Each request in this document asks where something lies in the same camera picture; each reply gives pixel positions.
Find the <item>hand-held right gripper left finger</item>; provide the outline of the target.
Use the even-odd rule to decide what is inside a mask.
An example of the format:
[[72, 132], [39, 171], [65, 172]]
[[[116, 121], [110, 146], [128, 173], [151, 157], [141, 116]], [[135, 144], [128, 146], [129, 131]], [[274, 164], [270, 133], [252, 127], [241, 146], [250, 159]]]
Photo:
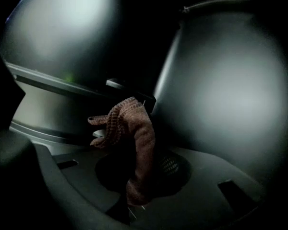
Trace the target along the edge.
[[128, 226], [129, 211], [123, 197], [107, 190], [95, 173], [103, 153], [81, 151], [52, 156], [35, 145], [38, 165], [50, 198], [68, 226]]

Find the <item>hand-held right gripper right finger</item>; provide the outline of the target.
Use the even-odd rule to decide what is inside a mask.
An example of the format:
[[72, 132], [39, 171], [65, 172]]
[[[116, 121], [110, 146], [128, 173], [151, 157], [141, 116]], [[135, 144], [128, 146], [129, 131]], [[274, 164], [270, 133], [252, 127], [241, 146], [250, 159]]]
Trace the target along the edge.
[[232, 181], [257, 206], [266, 189], [226, 160], [204, 152], [172, 147], [191, 164], [191, 177], [176, 194], [131, 208], [131, 227], [140, 230], [211, 230], [234, 222], [234, 211], [219, 184]]

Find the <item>black refrigerator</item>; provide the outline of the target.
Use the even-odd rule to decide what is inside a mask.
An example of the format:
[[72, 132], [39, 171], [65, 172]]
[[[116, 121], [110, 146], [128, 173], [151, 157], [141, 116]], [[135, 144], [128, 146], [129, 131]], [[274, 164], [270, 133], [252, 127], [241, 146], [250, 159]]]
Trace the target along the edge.
[[135, 96], [159, 144], [288, 179], [286, 10], [256, 0], [20, 0], [0, 55], [26, 95], [11, 127], [86, 145]]

